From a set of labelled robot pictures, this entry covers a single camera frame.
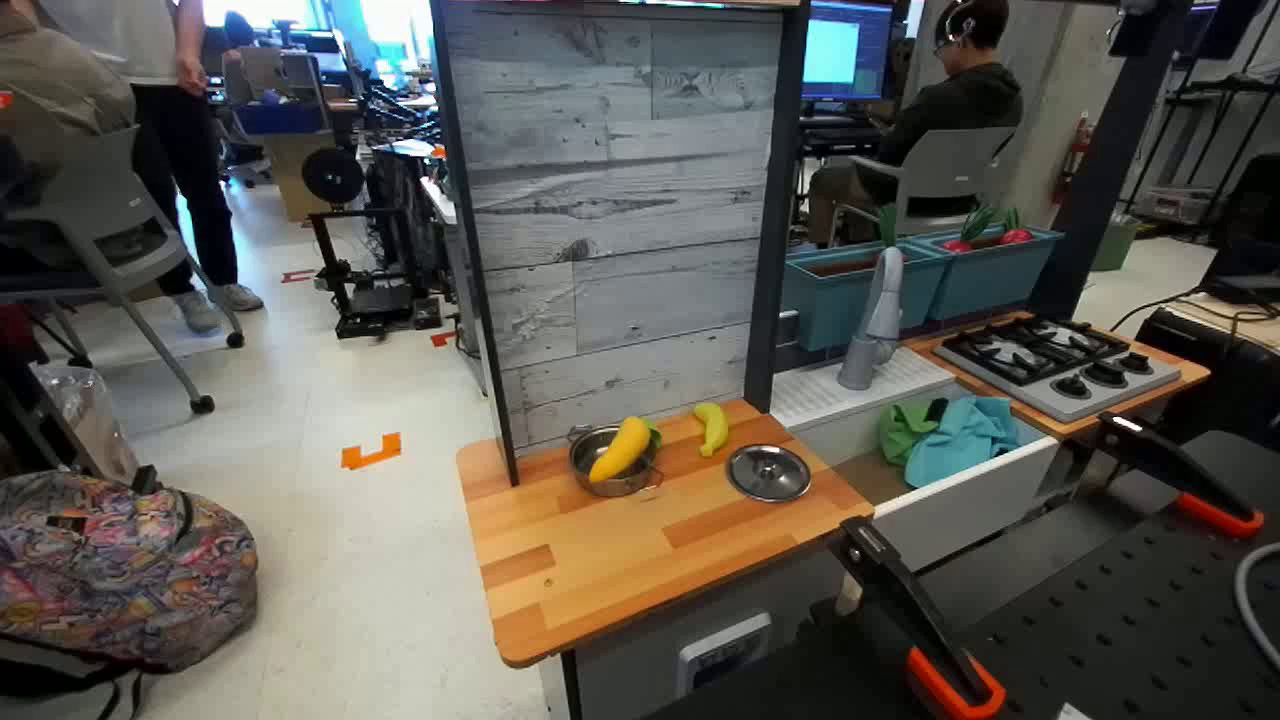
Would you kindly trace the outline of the black perforated mounting board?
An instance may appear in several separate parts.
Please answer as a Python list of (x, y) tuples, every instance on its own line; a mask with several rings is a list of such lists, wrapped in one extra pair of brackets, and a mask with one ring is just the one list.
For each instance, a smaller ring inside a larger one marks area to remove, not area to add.
[[(968, 653), (1008, 689), (1003, 720), (1280, 720), (1280, 456), (1203, 433), (1179, 444), (1256, 504), (1256, 539), (1184, 521), (1176, 490), (1127, 463), (933, 575), (917, 575)], [(933, 720), (906, 683), (907, 636), (866, 588), (850, 615), (734, 671), (657, 720)]]

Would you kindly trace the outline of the lit computer monitor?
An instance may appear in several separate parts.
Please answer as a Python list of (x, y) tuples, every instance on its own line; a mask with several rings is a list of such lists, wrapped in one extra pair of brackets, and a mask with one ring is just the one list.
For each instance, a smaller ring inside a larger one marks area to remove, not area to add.
[(883, 96), (894, 53), (887, 0), (814, 0), (803, 39), (803, 99), (866, 103)]

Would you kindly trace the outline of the grey chair of seated person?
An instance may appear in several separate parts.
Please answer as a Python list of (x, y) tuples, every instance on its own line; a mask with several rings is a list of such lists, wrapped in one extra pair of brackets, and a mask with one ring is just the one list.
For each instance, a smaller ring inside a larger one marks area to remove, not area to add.
[(933, 128), (900, 165), (856, 155), (853, 168), (887, 181), (894, 198), (853, 206), (853, 216), (870, 218), (883, 241), (957, 226), (988, 205), (1011, 143), (1015, 128)]

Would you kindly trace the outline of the black wheeled equipment stand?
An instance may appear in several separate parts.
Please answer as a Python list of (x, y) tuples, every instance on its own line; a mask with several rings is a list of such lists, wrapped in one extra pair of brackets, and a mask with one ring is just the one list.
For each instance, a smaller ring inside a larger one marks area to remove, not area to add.
[[(305, 189), (324, 198), (309, 216), (319, 246), (319, 283), (337, 304), (337, 337), (376, 337), (399, 328), (439, 328), (439, 253), (427, 244), (427, 206), (417, 189), (417, 158), (387, 148), (315, 148), (305, 155)], [(337, 253), (334, 226), (351, 218), (370, 262)]]

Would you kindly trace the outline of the orange floor tape marker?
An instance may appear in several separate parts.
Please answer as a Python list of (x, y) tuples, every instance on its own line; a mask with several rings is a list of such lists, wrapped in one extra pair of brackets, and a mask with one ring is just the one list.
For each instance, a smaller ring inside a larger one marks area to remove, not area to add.
[(339, 446), (339, 467), (343, 472), (363, 472), (374, 463), (395, 458), (399, 451), (403, 451), (399, 433), (383, 433), (374, 446), (363, 446), (363, 444)]

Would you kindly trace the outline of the left teal storage bin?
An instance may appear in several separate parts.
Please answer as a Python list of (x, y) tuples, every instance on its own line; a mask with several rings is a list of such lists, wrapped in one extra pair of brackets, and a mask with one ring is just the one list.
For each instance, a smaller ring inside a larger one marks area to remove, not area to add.
[[(807, 354), (835, 354), (866, 318), (876, 273), (876, 244), (807, 246), (785, 260), (785, 311), (796, 314), (796, 339)], [(906, 246), (900, 328), (928, 318), (950, 260), (926, 241)]]

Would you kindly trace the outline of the round steel pot lid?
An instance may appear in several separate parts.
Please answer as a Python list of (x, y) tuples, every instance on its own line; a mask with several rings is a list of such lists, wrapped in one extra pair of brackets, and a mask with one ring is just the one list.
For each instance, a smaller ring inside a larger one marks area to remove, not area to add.
[(814, 487), (814, 467), (782, 444), (749, 444), (730, 458), (730, 483), (751, 499), (788, 504)]

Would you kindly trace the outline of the yellow plush banana toy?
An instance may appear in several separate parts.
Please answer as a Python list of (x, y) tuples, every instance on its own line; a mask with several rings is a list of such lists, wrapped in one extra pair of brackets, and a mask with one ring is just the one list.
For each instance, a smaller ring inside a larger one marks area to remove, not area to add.
[(608, 446), (594, 458), (587, 479), (604, 483), (624, 474), (654, 444), (654, 422), (643, 415), (624, 415)]

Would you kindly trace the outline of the grey cabinet drawer front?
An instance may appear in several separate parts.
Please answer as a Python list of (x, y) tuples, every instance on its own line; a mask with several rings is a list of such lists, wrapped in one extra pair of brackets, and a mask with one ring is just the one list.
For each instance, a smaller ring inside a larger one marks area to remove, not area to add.
[(799, 549), (604, 630), (563, 654), (567, 713), (573, 720), (643, 720), (793, 643), (807, 606), (831, 600), (835, 588), (842, 562), (826, 549)]

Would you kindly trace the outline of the wooden butcher-block counter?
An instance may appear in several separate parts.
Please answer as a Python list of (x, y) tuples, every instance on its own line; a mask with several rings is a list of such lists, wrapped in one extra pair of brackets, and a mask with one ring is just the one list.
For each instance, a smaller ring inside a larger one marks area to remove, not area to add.
[[(688, 411), (670, 415), (657, 479), (615, 499), (576, 483), (567, 446), (539, 446), (516, 463), (503, 463), (495, 440), (455, 451), (494, 643), (509, 668), (539, 665), (788, 559), (872, 510), (776, 415), (730, 401), (730, 419), (734, 440), (703, 456), (700, 422)], [(749, 444), (796, 451), (814, 467), (807, 490), (788, 504), (735, 490), (726, 463)]]

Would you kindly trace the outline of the colourful patterned backpack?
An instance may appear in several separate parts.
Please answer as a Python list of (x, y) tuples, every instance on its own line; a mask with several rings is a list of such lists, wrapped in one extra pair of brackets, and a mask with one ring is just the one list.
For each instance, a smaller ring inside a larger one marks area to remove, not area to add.
[(0, 636), (181, 671), (254, 629), (254, 526), (186, 487), (26, 472), (0, 483)]

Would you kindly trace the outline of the white toy sink basin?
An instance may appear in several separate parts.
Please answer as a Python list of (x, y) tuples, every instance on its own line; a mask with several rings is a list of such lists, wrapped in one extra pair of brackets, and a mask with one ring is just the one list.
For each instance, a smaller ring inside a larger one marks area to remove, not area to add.
[(844, 387), (835, 365), (788, 368), (773, 381), (773, 415), (872, 504), (907, 568), (1023, 521), (1056, 456), (1008, 401), (968, 393), (907, 346), (870, 387)]

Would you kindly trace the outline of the near black orange clamp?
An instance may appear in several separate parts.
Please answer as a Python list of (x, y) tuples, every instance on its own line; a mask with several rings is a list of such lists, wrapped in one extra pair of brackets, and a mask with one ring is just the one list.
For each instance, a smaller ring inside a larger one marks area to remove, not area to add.
[(933, 720), (1003, 720), (1008, 689), (968, 653), (870, 517), (844, 521), (827, 549), (850, 575), (887, 604), (887, 615), (907, 636), (906, 683)]

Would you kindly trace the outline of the teal storage bin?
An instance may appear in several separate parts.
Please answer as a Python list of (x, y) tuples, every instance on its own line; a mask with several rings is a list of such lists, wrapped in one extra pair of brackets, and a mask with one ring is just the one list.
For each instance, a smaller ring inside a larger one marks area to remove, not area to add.
[[(796, 339), (807, 354), (835, 354), (866, 318), (876, 273), (876, 244), (807, 246), (785, 260), (785, 311), (796, 314)], [(926, 241), (906, 246), (900, 328), (928, 318), (950, 260)]]
[(950, 325), (1023, 304), (1056, 254), (1056, 244), (1060, 231), (1033, 231), (1019, 244), (985, 246), (928, 241), (926, 253), (943, 262), (928, 314)]

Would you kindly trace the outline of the standing person dark trousers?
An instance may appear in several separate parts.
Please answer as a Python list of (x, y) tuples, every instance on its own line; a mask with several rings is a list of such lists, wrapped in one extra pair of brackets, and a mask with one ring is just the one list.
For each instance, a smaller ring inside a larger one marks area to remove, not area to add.
[(233, 211), (219, 189), (216, 128), (204, 67), (204, 0), (40, 0), (40, 11), (120, 63), (137, 99), (137, 175), (177, 224), (187, 205), (204, 283), (187, 269), (159, 280), (186, 325), (204, 337), (219, 311), (260, 311), (240, 280)]

